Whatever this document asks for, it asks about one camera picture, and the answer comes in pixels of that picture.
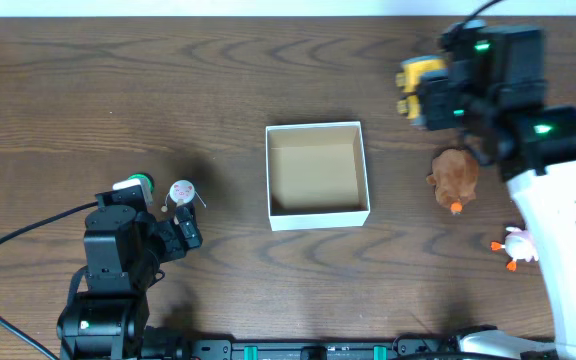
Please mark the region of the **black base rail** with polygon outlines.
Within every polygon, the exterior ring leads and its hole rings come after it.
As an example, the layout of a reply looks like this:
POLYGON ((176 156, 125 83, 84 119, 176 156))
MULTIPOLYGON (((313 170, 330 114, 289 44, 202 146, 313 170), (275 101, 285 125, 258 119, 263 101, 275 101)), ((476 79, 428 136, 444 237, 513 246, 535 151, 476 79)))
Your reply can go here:
POLYGON ((556 359, 550 344, 525 341, 515 350, 469 348, 462 334, 448 337, 404 333, 393 340, 238 341, 189 339, 178 331, 146 329, 140 359, 333 360, 333 359, 556 359))

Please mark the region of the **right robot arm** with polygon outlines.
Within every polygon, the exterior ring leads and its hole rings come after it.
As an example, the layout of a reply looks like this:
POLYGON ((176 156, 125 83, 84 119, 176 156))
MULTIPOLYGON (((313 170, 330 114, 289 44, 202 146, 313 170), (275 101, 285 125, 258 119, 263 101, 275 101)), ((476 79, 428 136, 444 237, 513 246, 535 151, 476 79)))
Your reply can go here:
POLYGON ((539 263, 555 329, 550 343, 480 330, 459 338, 456 356, 576 359, 576 108, 545 103, 543 32, 466 20, 439 44, 441 56, 403 63, 399 109, 481 140, 475 159, 498 166, 524 219, 518 254, 539 263))

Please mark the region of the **pig face rattle drum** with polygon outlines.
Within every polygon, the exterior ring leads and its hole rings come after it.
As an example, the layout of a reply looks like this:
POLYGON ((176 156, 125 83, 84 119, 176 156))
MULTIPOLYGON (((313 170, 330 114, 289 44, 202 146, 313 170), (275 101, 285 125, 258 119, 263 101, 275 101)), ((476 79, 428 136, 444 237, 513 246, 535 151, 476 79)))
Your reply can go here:
POLYGON ((195 216, 196 209, 194 201, 198 200, 204 207, 207 207, 196 186, 189 180, 178 180, 174 182, 165 196, 164 204, 161 206, 161 212, 167 213, 170 209, 175 212, 184 210, 192 216, 195 216))

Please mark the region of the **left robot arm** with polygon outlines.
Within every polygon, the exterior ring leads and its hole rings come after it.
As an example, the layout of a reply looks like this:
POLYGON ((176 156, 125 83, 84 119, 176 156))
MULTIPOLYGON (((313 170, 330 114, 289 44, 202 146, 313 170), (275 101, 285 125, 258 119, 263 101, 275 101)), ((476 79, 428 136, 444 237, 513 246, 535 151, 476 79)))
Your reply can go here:
POLYGON ((179 358, 184 346, 147 336, 147 291, 165 277, 161 265, 202 245, 195 207, 184 204, 159 221, 145 208, 108 205, 85 219, 87 266, 71 281, 57 323, 61 359, 179 358))

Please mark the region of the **yellow grey toy truck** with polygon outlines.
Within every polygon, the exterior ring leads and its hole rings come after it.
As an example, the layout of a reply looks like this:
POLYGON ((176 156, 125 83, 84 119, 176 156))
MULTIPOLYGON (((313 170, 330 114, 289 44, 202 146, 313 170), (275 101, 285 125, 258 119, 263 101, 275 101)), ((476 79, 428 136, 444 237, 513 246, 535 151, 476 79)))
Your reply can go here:
POLYGON ((401 63, 401 71, 396 74, 396 85, 403 95, 397 103, 397 111, 412 124, 415 124, 421 115, 421 106, 416 95, 421 77, 445 68, 444 60, 436 55, 415 57, 401 63))

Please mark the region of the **brown plush capybara toy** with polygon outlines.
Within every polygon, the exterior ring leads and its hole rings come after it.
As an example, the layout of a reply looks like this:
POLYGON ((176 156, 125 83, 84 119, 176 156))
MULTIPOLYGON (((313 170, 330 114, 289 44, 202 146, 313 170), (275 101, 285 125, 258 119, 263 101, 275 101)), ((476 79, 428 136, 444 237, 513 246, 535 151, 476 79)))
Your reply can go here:
POLYGON ((465 150, 447 149, 434 158, 426 182, 434 187, 437 203, 453 215, 476 198, 479 164, 465 150))

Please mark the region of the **white pink plush duck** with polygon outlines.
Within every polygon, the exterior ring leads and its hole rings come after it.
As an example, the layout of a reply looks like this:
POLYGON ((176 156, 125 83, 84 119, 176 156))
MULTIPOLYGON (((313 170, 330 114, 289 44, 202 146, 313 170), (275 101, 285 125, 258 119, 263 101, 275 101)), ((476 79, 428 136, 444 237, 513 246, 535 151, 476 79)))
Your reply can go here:
POLYGON ((519 261, 527 263, 539 261, 535 239, 527 229, 507 226, 505 231, 507 234, 504 242, 493 241, 490 243, 490 249, 492 251, 504 250, 507 253, 510 258, 506 264, 508 271, 515 272, 519 261))

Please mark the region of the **white cardboard box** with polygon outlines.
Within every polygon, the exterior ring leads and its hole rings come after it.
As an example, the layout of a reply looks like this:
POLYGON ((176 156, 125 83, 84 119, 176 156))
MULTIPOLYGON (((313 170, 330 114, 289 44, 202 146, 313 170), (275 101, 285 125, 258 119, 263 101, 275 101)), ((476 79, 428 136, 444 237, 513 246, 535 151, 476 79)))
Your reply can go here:
POLYGON ((364 225, 371 203, 360 122, 268 126, 265 144, 272 230, 364 225))

